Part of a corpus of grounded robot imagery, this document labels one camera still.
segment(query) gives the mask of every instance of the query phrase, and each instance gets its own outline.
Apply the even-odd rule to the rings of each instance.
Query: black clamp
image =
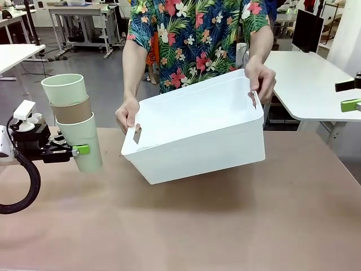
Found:
[[[348,82],[336,83],[334,85],[336,92],[351,90],[351,89],[361,89],[361,72],[358,72],[355,79]]]
[[[70,161],[73,157],[73,147],[69,146],[64,136],[58,131],[53,140],[42,147],[41,158],[44,163],[62,163]]]

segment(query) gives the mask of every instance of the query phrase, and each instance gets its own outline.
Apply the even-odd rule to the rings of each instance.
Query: white robot part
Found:
[[[32,117],[28,118],[28,122],[36,124],[40,121],[42,115],[40,113],[34,113]]]
[[[14,152],[11,141],[6,133],[6,127],[0,125],[0,162],[11,162],[13,160]]]
[[[32,112],[35,102],[31,100],[23,100],[21,105],[14,111],[14,119],[22,120],[23,123],[19,126],[18,132],[27,132],[34,129],[35,125],[28,121],[28,118]]]

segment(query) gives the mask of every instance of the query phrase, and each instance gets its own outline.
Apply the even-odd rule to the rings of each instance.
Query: bin handle hole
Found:
[[[137,124],[137,125],[135,126],[135,133],[134,133],[134,136],[133,136],[133,140],[134,140],[135,143],[137,143],[137,144],[138,144],[138,142],[139,142],[141,133],[142,133],[142,127],[140,127],[140,124]]]

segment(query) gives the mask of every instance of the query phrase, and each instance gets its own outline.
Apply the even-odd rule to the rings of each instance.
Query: light green cup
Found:
[[[87,98],[83,75],[55,75],[41,81],[41,85],[55,106],[70,106]]]
[[[41,82],[51,104],[55,106],[70,106],[86,100],[83,75],[66,74],[56,75]],[[74,157],[81,172],[96,172],[102,167],[98,135],[94,113],[81,123],[62,124],[56,121],[65,140],[70,146],[89,145],[89,154],[79,154]]]
[[[103,162],[96,133],[94,113],[91,114],[89,119],[81,123],[61,124],[58,121],[56,123],[70,146],[89,145],[89,154],[79,154],[74,157],[78,169],[84,173],[100,170]]]

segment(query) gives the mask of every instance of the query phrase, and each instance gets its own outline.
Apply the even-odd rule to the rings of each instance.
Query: hand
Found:
[[[245,74],[250,81],[250,93],[248,95],[253,100],[253,105],[256,105],[256,100],[252,91],[257,91],[261,103],[269,102],[276,85],[276,73],[263,65],[261,58],[253,56],[245,67]]]
[[[115,111],[117,122],[126,134],[128,127],[133,127],[135,124],[135,114],[139,111],[139,102],[135,97],[125,98],[123,104]]]

